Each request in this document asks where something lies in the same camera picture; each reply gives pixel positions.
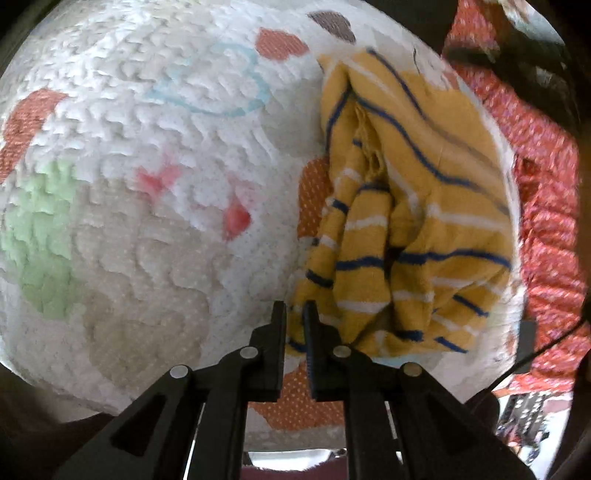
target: red patch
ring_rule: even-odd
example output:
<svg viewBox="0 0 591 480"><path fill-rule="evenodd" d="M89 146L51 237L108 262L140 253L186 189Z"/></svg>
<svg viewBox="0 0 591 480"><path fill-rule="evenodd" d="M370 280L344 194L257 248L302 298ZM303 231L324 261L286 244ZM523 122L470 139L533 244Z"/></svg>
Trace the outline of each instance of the red patch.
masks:
<svg viewBox="0 0 591 480"><path fill-rule="evenodd" d="M150 201L154 204L160 199L165 190L168 190L177 178L180 176L180 168L178 165L170 165L165 163L164 166L156 173L147 172L143 167L140 167L135 172L135 178L139 189L150 196Z"/></svg>
<svg viewBox="0 0 591 480"><path fill-rule="evenodd" d="M234 194L230 200L230 206L223 213L224 240L234 240L250 224L251 214Z"/></svg>
<svg viewBox="0 0 591 480"><path fill-rule="evenodd" d="M310 51L298 37L283 30L259 30L256 51L266 59L286 61L290 55L301 57Z"/></svg>

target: orange patch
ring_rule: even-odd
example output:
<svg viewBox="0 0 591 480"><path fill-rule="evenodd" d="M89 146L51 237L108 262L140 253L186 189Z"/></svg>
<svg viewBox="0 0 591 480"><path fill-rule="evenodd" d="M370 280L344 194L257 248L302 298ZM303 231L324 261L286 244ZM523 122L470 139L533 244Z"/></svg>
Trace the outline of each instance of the orange patch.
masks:
<svg viewBox="0 0 591 480"><path fill-rule="evenodd" d="M322 157L309 161L301 172L298 188L300 218L297 225L297 238L316 235L322 219L324 201L332 192L329 159Z"/></svg>
<svg viewBox="0 0 591 480"><path fill-rule="evenodd" d="M274 430L296 432L345 425L342 402L316 403L310 397L305 362L284 377L277 403L251 403L250 407Z"/></svg>
<svg viewBox="0 0 591 480"><path fill-rule="evenodd" d="M4 125L5 145L0 150L0 182L10 175L43 122L65 97L65 93L42 88L18 102Z"/></svg>

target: white stripe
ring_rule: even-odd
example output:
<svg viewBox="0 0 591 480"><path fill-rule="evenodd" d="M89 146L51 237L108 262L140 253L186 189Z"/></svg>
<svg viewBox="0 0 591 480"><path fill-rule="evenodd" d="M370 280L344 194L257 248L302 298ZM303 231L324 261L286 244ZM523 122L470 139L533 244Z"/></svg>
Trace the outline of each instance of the white stripe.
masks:
<svg viewBox="0 0 591 480"><path fill-rule="evenodd" d="M302 308L301 305L294 305L294 312L301 315ZM325 315L323 313L318 314L318 318L322 323L327 325L332 325L333 327L338 327L341 323L341 319L338 317L333 317L332 315Z"/></svg>
<svg viewBox="0 0 591 480"><path fill-rule="evenodd" d="M441 207L437 203L430 203L427 206L427 216L437 218L442 222L455 223L457 225L474 226L484 230L491 230L494 232L507 232L511 228L511 223L496 222L478 215L468 215L465 213L446 213L441 211Z"/></svg>
<svg viewBox="0 0 591 480"><path fill-rule="evenodd" d="M343 170L343 175L347 175L351 180L354 180L357 183L361 183L363 180L361 178L361 175L359 175L355 170L349 167Z"/></svg>
<svg viewBox="0 0 591 480"><path fill-rule="evenodd" d="M425 303L433 301L435 294L430 291L428 293L414 293L408 290L395 290L392 292L393 301L407 301L407 300L418 300Z"/></svg>
<svg viewBox="0 0 591 480"><path fill-rule="evenodd" d="M336 303L337 307L342 310L349 310L358 313L378 313L381 312L385 306L389 305L388 301L352 301L341 300Z"/></svg>
<svg viewBox="0 0 591 480"><path fill-rule="evenodd" d="M318 240L318 242L322 245L326 245L328 248L330 248L331 250L336 250L337 249L337 244L334 240L332 240L331 237L326 236L326 235L322 235L320 237L320 239Z"/></svg>
<svg viewBox="0 0 591 480"><path fill-rule="evenodd" d="M400 173L398 172L398 170L396 170L396 168L394 168L394 165L392 165L392 162L389 161L389 159L385 158L386 160L386 167L388 169L388 175L390 176L390 178L392 179L392 181L398 186L398 188L400 188L404 194L407 196L407 200L408 200L408 207L410 208L410 213L412 214L415 223L419 223L421 220L421 209L418 206L418 197L417 194L414 193L413 188L406 183L406 180L404 180L403 176L400 175Z"/></svg>
<svg viewBox="0 0 591 480"><path fill-rule="evenodd" d="M444 278L444 277L433 277L431 283L434 287L449 287L457 288L458 290L472 285L472 280L461 280L459 278Z"/></svg>
<svg viewBox="0 0 591 480"><path fill-rule="evenodd" d="M493 292L497 297L502 297L505 294L505 290L483 280L477 281L476 285L486 288L487 290Z"/></svg>
<svg viewBox="0 0 591 480"><path fill-rule="evenodd" d="M464 330L467 331L470 335L477 337L480 335L480 332L478 330L474 330L471 326L469 325L464 325L463 326Z"/></svg>
<svg viewBox="0 0 591 480"><path fill-rule="evenodd" d="M324 86L326 85L326 82L328 82L333 71L335 70L335 67L339 64L339 62L340 62L340 60L338 58L332 58L330 60L329 65L326 67L326 70L324 71L324 78L322 80L322 89L323 90L324 90Z"/></svg>
<svg viewBox="0 0 591 480"><path fill-rule="evenodd" d="M459 278L444 278L444 277L433 277L431 279L431 283L434 287L449 287L449 288L457 288L461 290L465 287L468 287L472 284L478 285L479 287L484 287L490 292L494 293L497 297L502 297L505 294L505 291L499 287L494 286L491 283L488 283L484 280L461 280Z"/></svg>
<svg viewBox="0 0 591 480"><path fill-rule="evenodd" d="M441 315L438 315L437 313L433 313L431 315L431 318L433 320L435 320L437 323L441 323L450 332L457 332L460 329L459 325L456 325L451 320L448 320L447 318L442 317Z"/></svg>
<svg viewBox="0 0 591 480"><path fill-rule="evenodd" d="M479 336L480 332L478 330L474 330L474 328L472 328L469 325L464 325L459 326L455 323L453 323L451 320L448 320L445 317L442 317L441 315L438 315L437 313L433 313L431 315L431 318L433 320L435 320L437 323L440 323L441 325L443 325L447 330L449 330L450 332L457 332L458 330L464 330L465 332L469 333L472 336Z"/></svg>
<svg viewBox="0 0 591 480"><path fill-rule="evenodd" d="M384 215L374 215L373 217L367 217L361 220L350 220L345 224L345 230L361 230L367 226L374 225L388 228L388 219Z"/></svg>

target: yellow striped cloth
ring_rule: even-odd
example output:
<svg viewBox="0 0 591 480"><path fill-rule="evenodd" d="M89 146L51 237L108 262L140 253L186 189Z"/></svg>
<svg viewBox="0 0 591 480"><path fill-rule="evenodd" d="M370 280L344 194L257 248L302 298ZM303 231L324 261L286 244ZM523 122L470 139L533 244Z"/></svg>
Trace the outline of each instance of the yellow striped cloth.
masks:
<svg viewBox="0 0 591 480"><path fill-rule="evenodd" d="M305 350L301 311L315 300L321 320L370 355L465 353L506 287L514 245L479 112L371 49L319 62L334 194L295 290L289 344Z"/></svg>

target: green patch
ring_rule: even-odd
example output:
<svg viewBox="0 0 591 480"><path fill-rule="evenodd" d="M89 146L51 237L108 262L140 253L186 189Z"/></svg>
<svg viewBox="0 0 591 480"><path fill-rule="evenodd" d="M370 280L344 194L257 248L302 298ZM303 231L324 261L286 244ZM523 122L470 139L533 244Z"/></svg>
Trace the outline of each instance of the green patch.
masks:
<svg viewBox="0 0 591 480"><path fill-rule="evenodd" d="M66 319L75 301L70 211L78 181L70 162L42 166L4 214L0 248L12 263L23 295L44 317Z"/></svg>

